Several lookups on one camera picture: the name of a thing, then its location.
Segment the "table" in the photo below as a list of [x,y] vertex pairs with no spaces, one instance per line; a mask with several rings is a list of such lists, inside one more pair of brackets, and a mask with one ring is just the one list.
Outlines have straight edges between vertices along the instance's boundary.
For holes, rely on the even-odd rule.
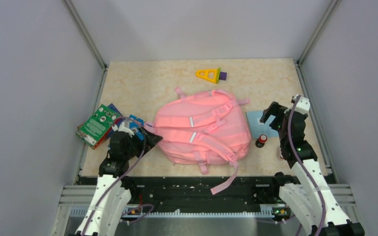
[[[227,80],[218,84],[195,77],[196,70],[221,67]],[[175,87],[186,94],[212,89],[224,89],[237,99],[249,98],[243,112],[266,109],[272,101],[290,107],[295,94],[303,94],[292,59],[214,59],[214,60],[160,60],[111,62],[100,99],[101,104],[113,103],[124,115],[133,114],[145,121],[153,121],[165,104],[177,100]],[[305,139],[314,148],[322,173],[327,175],[324,160],[310,118],[306,120]],[[277,149],[279,138],[269,138],[263,148],[250,143],[250,152],[239,160],[238,176],[272,176],[276,172],[293,174],[286,161],[280,160]],[[106,157],[109,142],[97,149],[88,148],[81,171],[83,177],[95,177]],[[130,160],[130,166],[137,158]],[[208,176],[230,176],[229,165],[209,166]],[[175,166],[158,147],[148,152],[129,176],[202,176],[198,165]]]

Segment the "gray floor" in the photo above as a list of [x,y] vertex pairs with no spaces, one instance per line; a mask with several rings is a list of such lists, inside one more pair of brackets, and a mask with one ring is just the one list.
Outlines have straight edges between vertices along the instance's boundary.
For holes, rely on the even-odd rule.
[[[71,218],[67,232],[73,234],[82,218]],[[294,236],[297,219],[287,224],[257,223],[249,218],[147,218],[127,226],[121,223],[115,236]]]

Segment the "red bottle cap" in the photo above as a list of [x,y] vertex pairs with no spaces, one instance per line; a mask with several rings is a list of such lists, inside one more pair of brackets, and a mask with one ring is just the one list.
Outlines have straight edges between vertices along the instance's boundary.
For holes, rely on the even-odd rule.
[[265,143],[267,141],[267,136],[262,134],[258,137],[258,141],[261,143]]

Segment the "yellow toy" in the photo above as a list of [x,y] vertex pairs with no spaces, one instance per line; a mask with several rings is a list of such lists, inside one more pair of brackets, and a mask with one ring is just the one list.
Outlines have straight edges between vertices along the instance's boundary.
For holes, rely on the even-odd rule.
[[218,69],[197,70],[196,76],[214,84],[218,84],[219,80],[226,80],[227,73],[221,72],[220,67]]

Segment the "pink backpack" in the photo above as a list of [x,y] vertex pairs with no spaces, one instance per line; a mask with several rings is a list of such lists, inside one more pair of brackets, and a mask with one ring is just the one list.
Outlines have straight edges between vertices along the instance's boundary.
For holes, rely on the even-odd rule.
[[234,95],[218,89],[185,96],[160,108],[154,123],[145,128],[163,137],[158,146],[177,164],[199,164],[208,174],[207,164],[229,163],[236,171],[224,183],[211,189],[216,194],[226,189],[238,172],[237,160],[249,151],[252,139],[240,105],[250,100],[236,100]]

